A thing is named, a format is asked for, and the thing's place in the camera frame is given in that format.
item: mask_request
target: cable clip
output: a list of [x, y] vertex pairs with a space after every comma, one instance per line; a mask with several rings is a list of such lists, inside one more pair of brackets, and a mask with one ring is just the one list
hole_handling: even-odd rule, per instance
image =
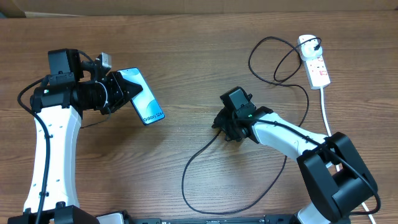
[[51, 134], [51, 135], [47, 135], [47, 134], [44, 134], [44, 138], [45, 139], [49, 139], [49, 138], [53, 138], [54, 136]]
[[105, 108], [105, 106], [109, 103], [108, 102], [108, 91], [106, 91], [106, 87], [104, 84], [97, 82], [97, 81], [95, 81], [95, 83], [101, 84], [101, 86], [104, 88], [106, 98], [105, 98], [104, 106], [102, 108]]
[[50, 194], [48, 192], [44, 193], [44, 192], [39, 192], [39, 196], [45, 195], [46, 197], [48, 197]]

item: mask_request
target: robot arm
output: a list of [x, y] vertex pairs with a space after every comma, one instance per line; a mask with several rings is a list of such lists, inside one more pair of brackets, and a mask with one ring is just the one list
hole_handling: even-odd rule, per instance
[[[296, 214], [304, 224], [338, 222], [377, 193], [377, 184], [351, 140], [342, 133], [331, 137], [315, 134], [290, 124], [266, 107], [256, 108], [241, 87], [221, 97], [225, 107], [214, 120], [227, 141], [250, 138], [273, 147], [297, 162], [312, 203]], [[343, 169], [331, 175], [327, 169], [343, 160]], [[370, 187], [359, 177], [364, 177]]]
[[[47, 75], [30, 98], [32, 111], [45, 123], [50, 134], [50, 164], [43, 211], [74, 205], [79, 207], [75, 187], [76, 141], [84, 110], [113, 113], [142, 91], [119, 72], [110, 72], [111, 56], [102, 53], [95, 61], [80, 62], [79, 51], [62, 49], [49, 52], [51, 75]], [[79, 82], [83, 71], [91, 80]], [[24, 212], [39, 207], [46, 158], [43, 127], [36, 123], [34, 173]]]

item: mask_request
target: plug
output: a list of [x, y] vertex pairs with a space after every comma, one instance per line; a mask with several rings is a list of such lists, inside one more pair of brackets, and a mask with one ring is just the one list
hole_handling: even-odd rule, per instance
[[[298, 37], [297, 43], [298, 44], [304, 43], [306, 40], [309, 40], [311, 38], [315, 38], [315, 36], [310, 34], [301, 35], [300, 37]], [[300, 50], [300, 57], [303, 61], [313, 60], [321, 56], [323, 53], [323, 49], [321, 45], [318, 43], [317, 39], [313, 39], [301, 45], [299, 50]]]

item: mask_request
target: black cable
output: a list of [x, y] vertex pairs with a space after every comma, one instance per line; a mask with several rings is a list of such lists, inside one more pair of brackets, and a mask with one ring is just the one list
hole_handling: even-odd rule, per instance
[[286, 124], [281, 124], [276, 121], [264, 121], [261, 119], [252, 119], [252, 118], [237, 118], [236, 121], [256, 121], [260, 123], [265, 123], [265, 124], [272, 124], [275, 126], [280, 126], [282, 128], [288, 129], [289, 131], [293, 132], [294, 134], [300, 136], [304, 140], [318, 146], [324, 149], [325, 152], [329, 153], [329, 155], [333, 156], [335, 159], [339, 160], [346, 168], [348, 168], [351, 172], [355, 173], [371, 190], [371, 192], [374, 195], [374, 198], [376, 199], [376, 208], [368, 211], [368, 212], [351, 212], [350, 215], [372, 215], [378, 212], [381, 208], [381, 199], [377, 191], [370, 185], [370, 183], [358, 172], [356, 171], [353, 167], [351, 167], [345, 160], [343, 160], [340, 156], [338, 156], [336, 153], [332, 152], [331, 150], [325, 149], [325, 146], [320, 144], [319, 142], [316, 142], [315, 140], [311, 139], [309, 136], [306, 136], [296, 129], [286, 125]]
[[93, 59], [91, 59], [91, 57], [88, 56], [86, 53], [82, 52], [81, 50], [77, 50], [77, 52], [78, 52], [79, 54], [81, 54], [82, 56], [86, 57], [92, 64], [94, 64]]
[[111, 110], [110, 110], [110, 108], [106, 108], [107, 110], [108, 110], [108, 117], [106, 117], [104, 120], [102, 120], [102, 121], [98, 121], [97, 123], [93, 123], [93, 124], [89, 124], [89, 125], [86, 125], [86, 126], [83, 126], [83, 127], [81, 127], [80, 129], [83, 129], [83, 128], [88, 128], [88, 127], [91, 127], [91, 126], [94, 126], [94, 125], [97, 125], [97, 124], [101, 124], [102, 122], [105, 122], [105, 121], [107, 121], [107, 120], [109, 120], [110, 118], [111, 118]]
[[46, 75], [44, 76], [44, 78], [42, 79], [42, 82], [40, 83], [40, 87], [45, 87], [49, 84], [49, 78], [51, 75]]
[[201, 210], [197, 210], [197, 209], [193, 208], [193, 207], [188, 203], [187, 199], [185, 198], [185, 194], [184, 194], [184, 179], [185, 179], [185, 173], [186, 173], [186, 171], [187, 171], [187, 169], [188, 169], [188, 166], [191, 164], [191, 162], [194, 160], [194, 158], [196, 158], [197, 156], [199, 156], [205, 149], [207, 149], [207, 148], [216, 140], [216, 138], [218, 137], [218, 135], [219, 135], [220, 133], [221, 133], [221, 131], [218, 131], [218, 133], [216, 134], [216, 136], [215, 136], [205, 147], [203, 147], [202, 149], [200, 149], [197, 153], [195, 153], [195, 154], [191, 157], [191, 159], [190, 159], [190, 160], [187, 162], [187, 164], [185, 165], [184, 172], [183, 172], [183, 174], [182, 174], [182, 183], [181, 183], [182, 198], [184, 199], [184, 202], [188, 205], [189, 208], [191, 208], [191, 209], [192, 209], [193, 211], [195, 211], [195, 212], [202, 213], [202, 214], [208, 214], [208, 215], [230, 215], [230, 214], [235, 214], [235, 213], [238, 213], [238, 212], [245, 211], [245, 210], [247, 210], [247, 209], [249, 209], [249, 208], [255, 206], [255, 205], [268, 193], [268, 191], [270, 191], [270, 189], [271, 189], [272, 186], [276, 183], [276, 181], [277, 181], [277, 179], [279, 178], [279, 176], [282, 174], [283, 168], [284, 168], [285, 165], [286, 165], [286, 159], [287, 159], [287, 158], [285, 157], [285, 161], [284, 161], [284, 163], [283, 163], [283, 165], [282, 165], [282, 169], [280, 170], [278, 176], [277, 176], [277, 177], [275, 178], [275, 180], [270, 184], [270, 186], [268, 187], [268, 189], [267, 189], [256, 201], [254, 201], [252, 204], [250, 204], [250, 205], [248, 205], [248, 206], [246, 206], [246, 207], [244, 207], [244, 208], [241, 208], [241, 209], [238, 209], [238, 210], [229, 211], [229, 212], [204, 212], [204, 211], [201, 211]]
[[[249, 69], [250, 69], [251, 73], [252, 73], [255, 77], [257, 77], [258, 79], [260, 79], [261, 81], [266, 82], [266, 83], [271, 84], [271, 85], [276, 85], [276, 86], [283, 86], [283, 87], [296, 86], [296, 87], [299, 87], [300, 89], [302, 89], [302, 90], [304, 91], [305, 97], [307, 98], [307, 109], [305, 110], [303, 119], [301, 120], [300, 124], [298, 125], [299, 127], [303, 124], [305, 118], [307, 117], [308, 109], [309, 109], [309, 107], [310, 107], [310, 99], [309, 99], [309, 97], [308, 97], [308, 93], [307, 93], [307, 91], [305, 91], [305, 89], [304, 89], [302, 86], [300, 86], [300, 85], [296, 85], [296, 84], [282, 84], [282, 83], [285, 82], [285, 81], [287, 81], [288, 79], [292, 78], [292, 77], [298, 72], [298, 70], [301, 68], [302, 60], [301, 60], [301, 58], [300, 58], [300, 52], [297, 50], [297, 48], [300, 47], [301, 45], [303, 45], [303, 44], [305, 44], [305, 43], [307, 43], [307, 42], [309, 42], [309, 41], [311, 41], [311, 40], [315, 40], [315, 39], [318, 39], [318, 40], [319, 40], [319, 44], [318, 44], [316, 47], [320, 46], [321, 41], [322, 41], [321, 38], [319, 38], [319, 37], [314, 37], [314, 38], [308, 39], [308, 40], [306, 40], [305, 42], [302, 42], [301, 44], [298, 44], [297, 46], [294, 47], [291, 43], [289, 43], [288, 41], [286, 41], [286, 40], [284, 40], [284, 39], [281, 39], [281, 38], [278, 38], [278, 37], [266, 37], [266, 38], [260, 40], [260, 41], [256, 44], [256, 46], [255, 46], [255, 47], [253, 48], [253, 50], [251, 51], [250, 56], [249, 56], [249, 60], [248, 60], [248, 66], [249, 66]], [[256, 49], [257, 49], [262, 43], [264, 43], [264, 42], [267, 41], [267, 40], [278, 40], [278, 41], [281, 41], [281, 42], [283, 42], [283, 43], [285, 43], [285, 44], [291, 46], [291, 48], [292, 48], [292, 50], [291, 50], [290, 52], [288, 52], [288, 53], [285, 55], [285, 57], [283, 57], [283, 59], [279, 62], [278, 66], [276, 67], [276, 69], [275, 69], [275, 71], [274, 71], [274, 80], [275, 80], [276, 82], [278, 82], [278, 83], [276, 83], [276, 82], [271, 82], [271, 81], [266, 80], [265, 78], [260, 77], [260, 76], [253, 70], [253, 68], [251, 67], [251, 57], [253, 56], [253, 53], [256, 51]], [[297, 55], [298, 55], [298, 58], [299, 58], [299, 62], [300, 62], [300, 64], [298, 65], [296, 71], [294, 71], [294, 72], [293, 72], [291, 75], [289, 75], [287, 78], [284, 78], [284, 79], [282, 79], [282, 80], [276, 79], [275, 76], [276, 76], [276, 72], [278, 71], [279, 66], [280, 66], [280, 65], [282, 64], [282, 62], [287, 58], [287, 56], [289, 56], [293, 51], [296, 51], [296, 52], [297, 52]]]
[[[274, 71], [274, 80], [275, 80], [276, 82], [278, 82], [278, 83], [270, 82], [270, 81], [268, 81], [268, 80], [266, 80], [266, 79], [260, 77], [260, 76], [252, 69], [252, 67], [251, 67], [251, 57], [252, 57], [253, 53], [256, 51], [256, 49], [257, 49], [263, 42], [265, 42], [265, 41], [267, 41], [267, 40], [269, 40], [269, 39], [279, 40], [279, 41], [281, 41], [281, 42], [283, 42], [283, 43], [285, 43], [285, 44], [291, 46], [291, 48], [292, 48], [292, 50], [291, 50], [290, 52], [288, 52], [288, 53], [285, 55], [285, 57], [283, 57], [283, 59], [278, 63], [278, 66], [276, 67], [276, 69], [275, 69], [275, 71]], [[320, 47], [320, 44], [321, 44], [321, 41], [322, 41], [321, 38], [319, 38], [319, 37], [315, 37], [315, 38], [308, 39], [308, 40], [306, 40], [305, 42], [303, 42], [303, 43], [297, 45], [296, 47], [294, 47], [291, 43], [289, 43], [288, 41], [286, 41], [286, 40], [284, 40], [284, 39], [281, 39], [281, 38], [278, 38], [278, 37], [266, 37], [266, 38], [260, 40], [260, 42], [258, 42], [258, 43], [256, 44], [256, 46], [253, 48], [253, 50], [252, 50], [251, 53], [250, 53], [249, 61], [248, 61], [248, 65], [249, 65], [250, 71], [251, 71], [251, 72], [253, 73], [253, 75], [255, 75], [258, 79], [260, 79], [260, 80], [262, 80], [262, 81], [264, 81], [264, 82], [266, 82], [266, 83], [268, 83], [268, 84], [271, 84], [271, 85], [284, 86], [284, 87], [296, 86], [296, 87], [301, 88], [301, 89], [304, 91], [305, 96], [307, 97], [307, 109], [305, 110], [304, 116], [303, 116], [303, 118], [302, 118], [300, 124], [298, 125], [299, 127], [303, 124], [303, 122], [304, 122], [304, 120], [305, 120], [305, 117], [307, 116], [308, 109], [309, 109], [309, 107], [310, 107], [310, 100], [309, 100], [309, 98], [308, 98], [308, 93], [307, 93], [307, 92], [305, 91], [305, 89], [304, 89], [302, 86], [300, 86], [300, 85], [295, 85], [295, 84], [286, 85], [286, 84], [282, 84], [282, 83], [285, 82], [285, 81], [287, 81], [288, 79], [292, 78], [292, 76], [294, 76], [294, 75], [298, 72], [298, 70], [300, 69], [300, 67], [301, 67], [302, 60], [301, 60], [301, 58], [300, 58], [300, 53], [298, 52], [297, 48], [300, 47], [301, 45], [303, 45], [304, 43], [309, 42], [309, 41], [311, 41], [311, 40], [315, 40], [315, 39], [318, 39], [318, 40], [319, 40], [318, 45], [315, 46], [315, 48], [314, 48], [315, 50], [317, 50], [317, 49]], [[276, 73], [277, 73], [277, 71], [278, 71], [278, 68], [280, 67], [280, 65], [282, 64], [282, 62], [287, 58], [287, 56], [289, 56], [294, 50], [298, 53], [298, 58], [300, 59], [300, 65], [298, 66], [298, 68], [296, 69], [296, 71], [294, 71], [294, 72], [293, 72], [291, 75], [289, 75], [287, 78], [285, 78], [285, 79], [283, 79], [283, 80], [278, 80], [278, 79], [276, 79]], [[190, 159], [190, 160], [188, 161], [188, 163], [186, 164], [186, 166], [185, 166], [185, 168], [184, 168], [183, 175], [182, 175], [181, 190], [182, 190], [182, 197], [183, 197], [185, 203], [186, 203], [186, 204], [188, 205], [188, 207], [190, 207], [193, 211], [198, 212], [198, 213], [202, 213], [202, 214], [210, 214], [210, 215], [230, 215], [230, 214], [235, 214], [235, 213], [238, 213], [238, 212], [245, 211], [245, 210], [247, 210], [247, 209], [249, 209], [249, 208], [255, 206], [255, 204], [257, 204], [257, 203], [268, 193], [268, 191], [270, 191], [270, 189], [272, 188], [272, 186], [277, 182], [279, 176], [281, 175], [281, 173], [282, 173], [283, 170], [285, 169], [285, 165], [286, 165], [287, 156], [285, 156], [285, 159], [284, 159], [284, 163], [283, 163], [283, 165], [282, 165], [282, 168], [280, 169], [280, 171], [279, 171], [278, 175], [276, 176], [276, 178], [274, 179], [274, 181], [270, 184], [270, 186], [267, 188], [267, 190], [266, 190], [257, 200], [255, 200], [252, 204], [250, 204], [250, 205], [248, 205], [248, 206], [246, 206], [246, 207], [244, 207], [244, 208], [242, 208], [242, 209], [234, 210], [234, 211], [229, 211], [229, 212], [204, 212], [204, 211], [201, 211], [201, 210], [197, 210], [197, 209], [193, 208], [193, 207], [187, 202], [187, 199], [185, 198], [185, 194], [184, 194], [184, 178], [185, 178], [185, 172], [187, 171], [188, 166], [190, 165], [190, 163], [192, 162], [192, 160], [194, 160], [194, 158], [196, 158], [197, 156], [199, 156], [199, 154], [201, 154], [211, 143], [213, 143], [213, 141], [217, 138], [217, 136], [218, 136], [219, 134], [220, 134], [220, 132], [219, 132], [219, 133], [218, 133], [218, 134], [217, 134], [205, 147], [203, 147], [202, 149], [200, 149], [197, 153], [195, 153], [195, 154], [191, 157], [191, 159]]]
[[29, 86], [27, 86], [26, 88], [24, 88], [17, 97], [17, 101], [19, 103], [19, 105], [24, 108], [28, 113], [30, 113], [34, 118], [36, 118], [36, 120], [40, 123], [40, 125], [43, 128], [44, 131], [44, 138], [45, 138], [45, 164], [44, 164], [44, 174], [43, 174], [43, 183], [42, 183], [42, 191], [40, 192], [40, 202], [39, 202], [39, 207], [37, 209], [37, 216], [36, 216], [36, 221], [35, 224], [39, 224], [40, 223], [40, 217], [43, 211], [43, 206], [44, 206], [44, 199], [46, 197], [46, 189], [47, 189], [47, 179], [49, 177], [49, 166], [50, 166], [50, 138], [51, 136], [49, 135], [49, 131], [46, 127], [46, 125], [44, 124], [43, 120], [35, 113], [33, 112], [31, 109], [29, 109], [21, 100], [23, 94], [29, 90], [30, 88], [32, 88], [33, 86], [39, 84], [40, 82], [42, 82], [42, 80], [44, 80], [44, 78], [41, 78], [40, 80], [37, 80], [36, 82], [30, 84]]

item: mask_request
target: white plug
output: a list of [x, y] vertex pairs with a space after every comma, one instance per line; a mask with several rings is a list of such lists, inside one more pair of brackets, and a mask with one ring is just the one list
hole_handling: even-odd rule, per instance
[[[298, 44], [304, 43], [306, 40], [309, 40], [311, 38], [315, 38], [315, 36], [310, 34], [301, 35], [300, 37], [298, 37], [297, 43]], [[317, 39], [313, 39], [301, 45], [300, 46], [301, 59], [303, 61], [307, 61], [320, 57], [323, 53], [323, 49], [322, 47], [320, 47], [318, 50], [315, 50], [315, 47], [317, 45], [318, 45]]]
[[[308, 39], [314, 38], [314, 35], [301, 35], [297, 43], [301, 44]], [[322, 57], [322, 47], [315, 50], [318, 40], [311, 40], [300, 47], [300, 56], [304, 62], [305, 71], [310, 82], [311, 89], [319, 90], [330, 84], [328, 70]]]

